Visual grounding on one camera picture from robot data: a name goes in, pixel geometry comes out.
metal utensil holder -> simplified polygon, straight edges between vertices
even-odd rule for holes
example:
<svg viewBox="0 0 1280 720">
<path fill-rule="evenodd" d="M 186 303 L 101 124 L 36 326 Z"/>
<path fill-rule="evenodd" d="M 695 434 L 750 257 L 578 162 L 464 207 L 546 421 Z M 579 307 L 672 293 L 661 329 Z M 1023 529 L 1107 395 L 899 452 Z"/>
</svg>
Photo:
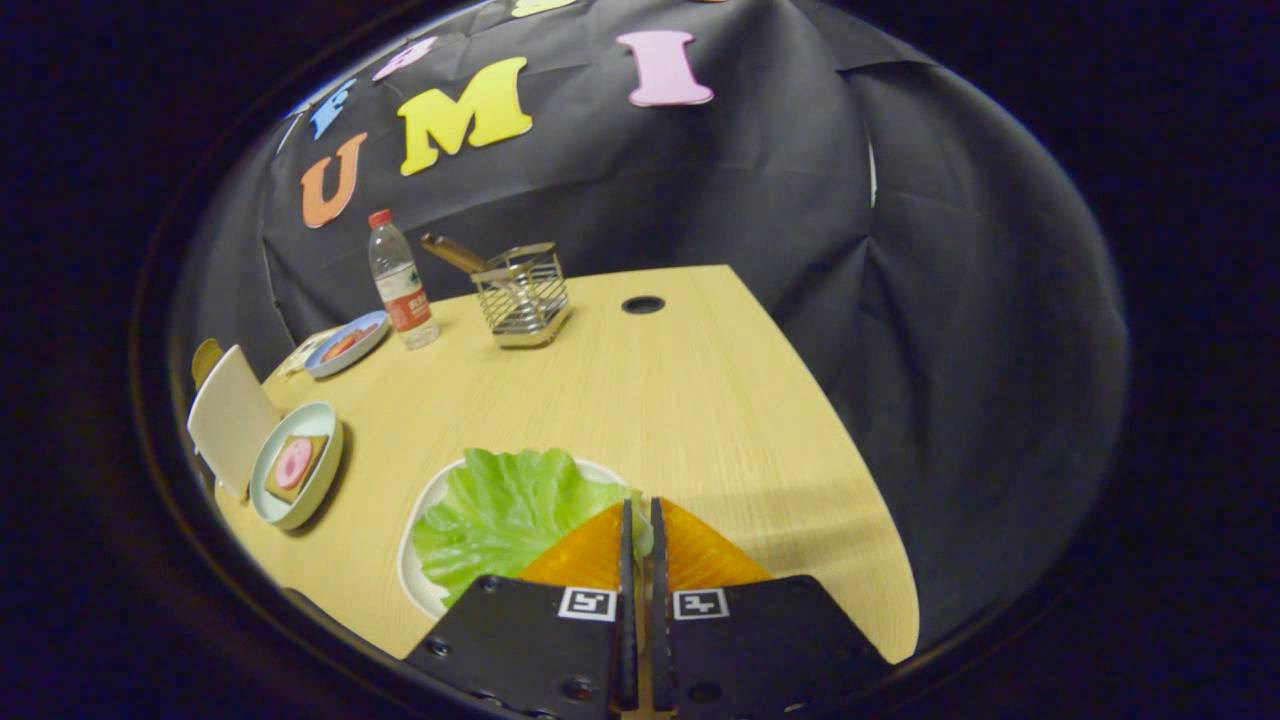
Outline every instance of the metal utensil holder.
<svg viewBox="0 0 1280 720">
<path fill-rule="evenodd" d="M 556 340 L 568 318 L 568 288 L 554 242 L 512 247 L 475 273 L 480 309 L 502 347 L 539 347 Z"/>
</svg>

bottle label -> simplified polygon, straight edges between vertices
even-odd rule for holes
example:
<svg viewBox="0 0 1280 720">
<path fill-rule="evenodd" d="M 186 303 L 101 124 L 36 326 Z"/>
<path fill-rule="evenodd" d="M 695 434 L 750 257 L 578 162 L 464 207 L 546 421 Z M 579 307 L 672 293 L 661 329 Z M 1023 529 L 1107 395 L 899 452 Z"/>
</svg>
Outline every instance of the bottle label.
<svg viewBox="0 0 1280 720">
<path fill-rule="evenodd" d="M 397 332 L 411 331 L 431 319 L 422 278 L 417 277 L 417 268 L 413 265 L 380 278 L 378 295 L 383 297 L 383 305 Z"/>
</svg>

lettuce leaf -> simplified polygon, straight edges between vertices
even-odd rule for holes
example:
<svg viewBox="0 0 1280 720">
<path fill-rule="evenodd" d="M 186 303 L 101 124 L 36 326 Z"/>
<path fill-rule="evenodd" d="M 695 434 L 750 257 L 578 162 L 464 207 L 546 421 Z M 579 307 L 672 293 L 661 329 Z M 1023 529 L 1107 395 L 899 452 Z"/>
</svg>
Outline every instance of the lettuce leaf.
<svg viewBox="0 0 1280 720">
<path fill-rule="evenodd" d="M 449 471 L 444 500 L 413 523 L 422 574 L 449 591 L 451 607 L 479 575 L 516 577 L 573 528 L 631 498 L 637 557 L 653 548 L 640 491 L 582 477 L 563 450 L 518 455 L 467 450 Z"/>
</svg>

yellow letter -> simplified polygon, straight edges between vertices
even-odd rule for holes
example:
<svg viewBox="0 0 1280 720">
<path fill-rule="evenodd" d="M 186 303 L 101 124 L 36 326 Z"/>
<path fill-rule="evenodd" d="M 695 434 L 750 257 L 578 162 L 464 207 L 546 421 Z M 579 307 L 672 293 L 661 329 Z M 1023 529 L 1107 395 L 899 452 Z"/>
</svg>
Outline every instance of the yellow letter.
<svg viewBox="0 0 1280 720">
<path fill-rule="evenodd" d="M 428 90 L 401 105 L 397 113 L 404 118 L 401 174 L 425 170 L 440 156 L 428 133 L 445 152 L 456 155 L 472 117 L 476 127 L 467 138 L 472 147 L 516 137 L 534 127 L 534 119 L 520 111 L 516 94 L 516 73 L 525 63 L 525 58 L 508 58 L 484 68 L 471 78 L 457 102 L 439 90 Z"/>
<path fill-rule="evenodd" d="M 516 6 L 511 9 L 511 17 L 527 18 L 529 15 L 536 15 L 538 13 L 545 13 L 547 10 L 563 8 L 564 5 L 572 5 L 577 0 L 517 0 Z"/>
</svg>

wooden handle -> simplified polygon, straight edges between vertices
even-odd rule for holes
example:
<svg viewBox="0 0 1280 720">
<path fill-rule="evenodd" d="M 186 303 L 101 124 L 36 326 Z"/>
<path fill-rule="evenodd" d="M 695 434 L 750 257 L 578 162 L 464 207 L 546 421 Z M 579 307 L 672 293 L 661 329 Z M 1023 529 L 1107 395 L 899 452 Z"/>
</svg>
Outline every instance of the wooden handle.
<svg viewBox="0 0 1280 720">
<path fill-rule="evenodd" d="M 475 252 L 471 252 L 466 247 L 462 247 L 444 236 L 431 233 L 424 234 L 422 247 L 425 247 L 428 252 L 440 258 L 445 263 L 467 274 L 476 274 L 493 269 L 493 266 L 489 265 L 484 258 L 480 258 Z"/>
</svg>

